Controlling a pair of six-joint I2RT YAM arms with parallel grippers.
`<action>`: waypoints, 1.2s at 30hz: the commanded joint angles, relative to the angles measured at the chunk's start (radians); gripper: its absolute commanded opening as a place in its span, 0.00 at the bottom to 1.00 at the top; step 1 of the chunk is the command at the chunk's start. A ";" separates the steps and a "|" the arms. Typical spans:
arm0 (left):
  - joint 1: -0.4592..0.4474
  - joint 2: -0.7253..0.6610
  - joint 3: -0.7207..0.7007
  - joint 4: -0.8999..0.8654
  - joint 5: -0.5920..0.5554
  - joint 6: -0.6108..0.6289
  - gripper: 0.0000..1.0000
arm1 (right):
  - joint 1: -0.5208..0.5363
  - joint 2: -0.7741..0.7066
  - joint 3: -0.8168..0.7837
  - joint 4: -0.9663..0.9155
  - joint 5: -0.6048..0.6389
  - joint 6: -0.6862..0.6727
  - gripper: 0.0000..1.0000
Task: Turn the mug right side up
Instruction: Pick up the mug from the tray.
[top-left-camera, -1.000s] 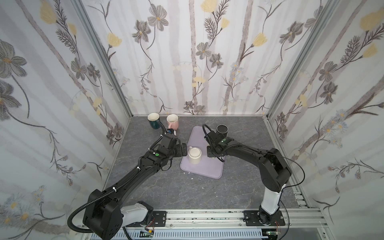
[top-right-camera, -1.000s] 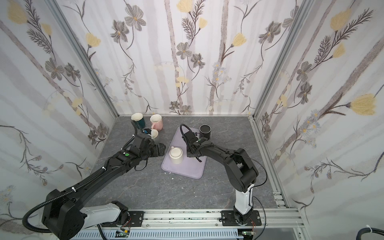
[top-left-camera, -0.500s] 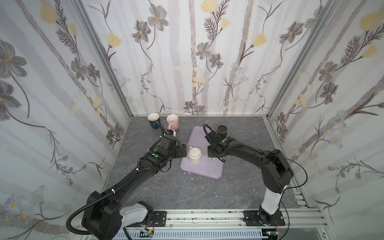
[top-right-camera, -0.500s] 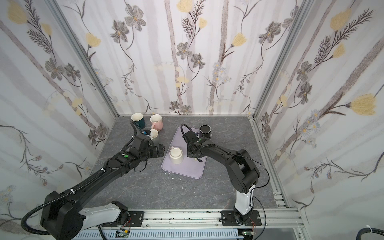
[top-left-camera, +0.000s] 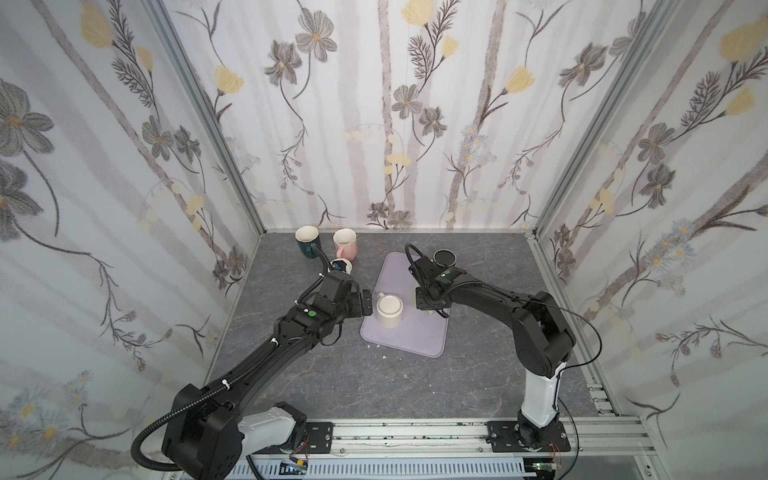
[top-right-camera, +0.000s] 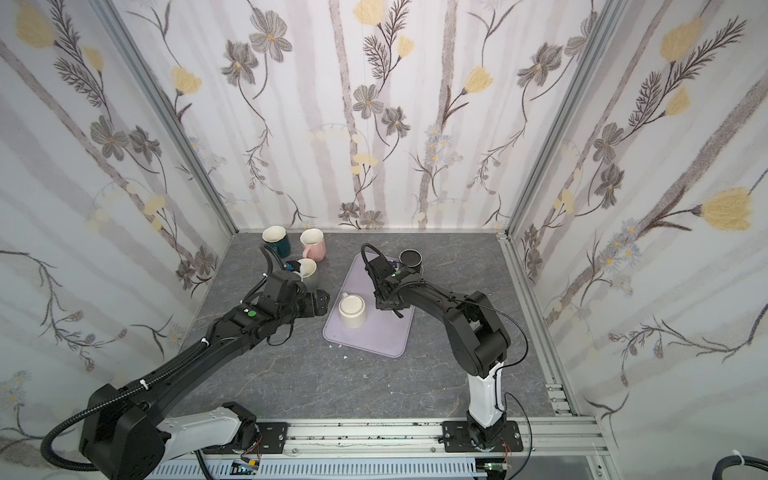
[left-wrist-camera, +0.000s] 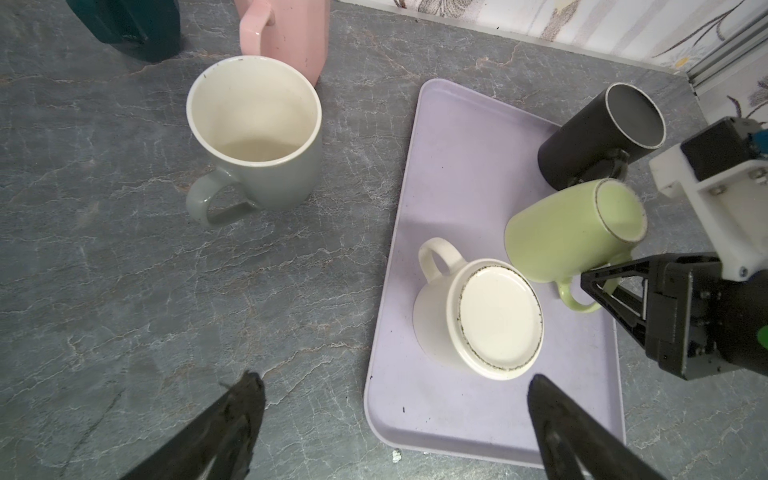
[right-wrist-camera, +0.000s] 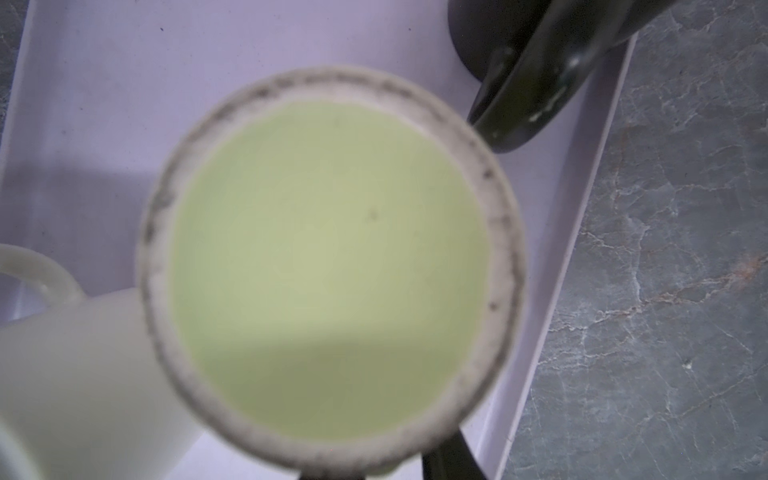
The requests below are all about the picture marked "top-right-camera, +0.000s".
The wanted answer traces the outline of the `grey mug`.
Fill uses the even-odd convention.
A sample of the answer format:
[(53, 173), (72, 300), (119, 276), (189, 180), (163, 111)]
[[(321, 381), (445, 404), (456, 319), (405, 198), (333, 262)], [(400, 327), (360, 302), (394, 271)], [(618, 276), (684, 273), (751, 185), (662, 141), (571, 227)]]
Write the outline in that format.
[(320, 274), (317, 262), (311, 258), (301, 258), (298, 260), (298, 274), (302, 283), (308, 291), (316, 291), (320, 284)]

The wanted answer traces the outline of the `black mug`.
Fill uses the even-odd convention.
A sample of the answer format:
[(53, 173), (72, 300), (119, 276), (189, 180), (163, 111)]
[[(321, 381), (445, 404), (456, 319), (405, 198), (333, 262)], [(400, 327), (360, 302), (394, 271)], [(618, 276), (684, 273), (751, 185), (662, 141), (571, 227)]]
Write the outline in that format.
[(418, 250), (405, 249), (399, 254), (399, 262), (407, 268), (410, 268), (416, 272), (422, 270), (423, 257)]

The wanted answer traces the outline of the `pink mug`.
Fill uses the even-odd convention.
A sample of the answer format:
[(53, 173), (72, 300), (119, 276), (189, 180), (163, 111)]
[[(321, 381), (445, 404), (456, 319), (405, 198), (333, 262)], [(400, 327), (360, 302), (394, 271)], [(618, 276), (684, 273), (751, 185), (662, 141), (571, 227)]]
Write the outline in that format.
[(315, 262), (321, 262), (325, 259), (327, 247), (322, 230), (318, 228), (305, 230), (300, 236), (300, 242), (303, 246), (303, 258), (308, 258)]

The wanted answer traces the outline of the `dark teal mug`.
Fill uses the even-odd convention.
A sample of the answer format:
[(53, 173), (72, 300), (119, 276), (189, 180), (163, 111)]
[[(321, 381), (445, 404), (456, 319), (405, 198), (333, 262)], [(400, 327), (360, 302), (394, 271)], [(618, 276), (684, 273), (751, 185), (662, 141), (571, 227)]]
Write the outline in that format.
[(281, 259), (290, 256), (291, 244), (285, 227), (280, 225), (267, 227), (262, 232), (262, 240)]

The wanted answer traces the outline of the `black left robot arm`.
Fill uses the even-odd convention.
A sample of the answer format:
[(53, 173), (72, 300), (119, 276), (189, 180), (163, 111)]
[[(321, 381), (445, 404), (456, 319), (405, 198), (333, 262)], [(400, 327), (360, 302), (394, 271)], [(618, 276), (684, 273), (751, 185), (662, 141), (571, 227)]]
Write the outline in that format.
[(309, 291), (292, 272), (268, 275), (251, 302), (215, 319), (195, 345), (119, 389), (107, 384), (92, 394), (89, 407), (106, 406), (85, 418), (79, 452), (110, 479), (145, 478), (173, 441), (159, 426), (187, 394), (281, 326), (327, 314), (329, 301), (326, 291)]

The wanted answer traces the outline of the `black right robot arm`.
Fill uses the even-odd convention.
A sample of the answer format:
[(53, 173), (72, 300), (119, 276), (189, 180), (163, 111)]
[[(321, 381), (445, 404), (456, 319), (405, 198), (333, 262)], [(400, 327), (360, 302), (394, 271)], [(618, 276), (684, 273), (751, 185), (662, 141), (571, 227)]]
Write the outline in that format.
[(399, 311), (413, 306), (442, 322), (451, 352), (468, 375), (470, 441), (479, 449), (490, 449), (507, 422), (499, 404), (499, 376), (511, 338), (488, 297), (479, 291), (467, 295), (435, 286), (416, 270), (397, 267), (382, 255), (363, 254), (362, 258), (377, 309)]

